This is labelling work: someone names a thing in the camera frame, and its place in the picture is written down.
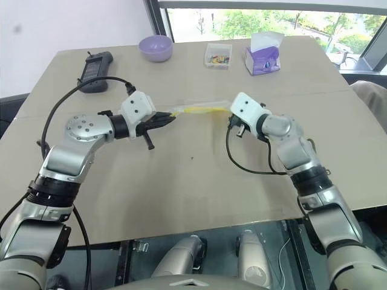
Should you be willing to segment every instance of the table top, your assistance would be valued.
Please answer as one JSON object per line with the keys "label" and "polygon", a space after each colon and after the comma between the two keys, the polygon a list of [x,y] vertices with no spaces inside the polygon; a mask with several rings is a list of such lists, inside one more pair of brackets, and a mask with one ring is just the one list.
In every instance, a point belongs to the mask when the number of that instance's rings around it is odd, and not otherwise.
{"label": "table top", "polygon": [[[232,101],[244,91],[273,113],[294,116],[305,136],[315,141],[323,165],[352,209],[387,204],[387,135],[314,39],[285,37],[281,70],[255,77],[243,62],[249,40],[226,43],[233,45],[228,70],[204,66],[207,42],[176,43],[165,63],[147,62],[136,46],[90,51],[109,50],[114,57],[109,75],[146,92],[158,111]],[[75,86],[86,51],[63,51],[53,59],[0,140],[0,215],[38,173],[42,161],[35,141],[52,106]],[[51,145],[60,141],[63,126],[74,113],[116,110],[125,98],[125,87],[115,82],[104,93],[75,93],[53,118],[47,141]],[[150,132],[152,151],[141,138],[101,148],[75,202],[91,243],[301,216],[287,176],[252,175],[227,159],[228,116],[181,114],[170,125]],[[251,135],[232,138],[230,147],[242,165],[268,170],[266,145]],[[274,155],[273,165],[280,170]],[[73,229],[69,245],[83,244],[73,216],[68,224]]]}

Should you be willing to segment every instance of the green foliage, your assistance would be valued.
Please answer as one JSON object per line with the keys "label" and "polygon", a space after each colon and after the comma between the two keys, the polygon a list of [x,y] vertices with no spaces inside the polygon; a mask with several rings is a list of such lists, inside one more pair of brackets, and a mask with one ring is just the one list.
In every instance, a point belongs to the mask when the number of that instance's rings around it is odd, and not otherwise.
{"label": "green foliage", "polygon": [[349,29],[354,23],[354,16],[349,13],[339,13],[338,17],[328,15],[325,20],[331,22],[324,28],[325,32],[335,35],[343,28]]}
{"label": "green foliage", "polygon": [[226,20],[215,29],[223,39],[250,37],[255,32],[275,31],[286,35],[293,34],[291,26],[283,21],[287,15],[278,10],[229,10]]}
{"label": "green foliage", "polygon": [[371,38],[364,34],[352,34],[340,39],[340,43],[350,47],[353,53],[361,54]]}
{"label": "green foliage", "polygon": [[372,35],[376,33],[380,26],[382,26],[383,21],[386,19],[386,16],[382,15],[364,15],[364,25],[365,29],[369,31]]}
{"label": "green foliage", "polygon": [[312,19],[310,19],[309,15],[301,16],[299,19],[299,25],[304,28],[311,28],[317,31],[325,32],[325,27],[317,26]]}
{"label": "green foliage", "polygon": [[317,43],[321,46],[321,48],[324,51],[327,49],[328,42],[321,40],[321,38],[319,38],[319,37],[316,37],[315,40],[317,41]]}
{"label": "green foliage", "polygon": [[299,11],[284,11],[283,20],[294,21]]}

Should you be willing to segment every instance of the window frame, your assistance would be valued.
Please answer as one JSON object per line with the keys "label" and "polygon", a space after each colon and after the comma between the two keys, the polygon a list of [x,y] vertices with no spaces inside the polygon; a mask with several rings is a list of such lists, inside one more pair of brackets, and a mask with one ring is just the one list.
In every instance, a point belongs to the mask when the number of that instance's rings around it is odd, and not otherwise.
{"label": "window frame", "polygon": [[[252,10],[302,10],[342,13],[360,13],[387,16],[387,8],[359,7],[328,4],[278,3],[278,2],[239,2],[239,1],[159,1],[144,0],[151,17],[155,34],[168,35],[173,39],[168,9],[252,9]],[[340,70],[350,74],[381,74],[387,65],[387,18],[360,55],[359,61],[351,70]]]}

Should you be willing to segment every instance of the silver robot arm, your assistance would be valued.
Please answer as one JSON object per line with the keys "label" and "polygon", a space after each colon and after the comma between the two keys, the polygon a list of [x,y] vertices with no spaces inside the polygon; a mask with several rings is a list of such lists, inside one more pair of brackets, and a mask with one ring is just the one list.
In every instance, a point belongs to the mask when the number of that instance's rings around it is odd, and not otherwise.
{"label": "silver robot arm", "polygon": [[144,136],[153,149],[147,131],[172,120],[139,91],[122,103],[119,115],[105,111],[68,120],[63,140],[48,153],[1,242],[0,289],[45,289],[46,269],[60,263],[68,243],[71,228],[63,222],[98,148],[114,139]]}
{"label": "silver robot arm", "polygon": [[339,189],[330,181],[311,143],[294,118],[275,116],[245,93],[231,106],[230,126],[248,129],[276,145],[278,158],[298,191],[308,237],[328,256],[332,289],[383,289],[387,265],[364,246],[360,225]]}

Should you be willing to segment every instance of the tissue box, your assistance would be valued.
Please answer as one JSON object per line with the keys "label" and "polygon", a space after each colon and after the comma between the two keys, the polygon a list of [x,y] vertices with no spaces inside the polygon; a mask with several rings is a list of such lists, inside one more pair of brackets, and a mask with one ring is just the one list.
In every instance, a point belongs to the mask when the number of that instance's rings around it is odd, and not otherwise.
{"label": "tissue box", "polygon": [[253,76],[279,71],[281,64],[279,63],[278,48],[268,47],[254,53],[250,48],[246,48],[245,64]]}

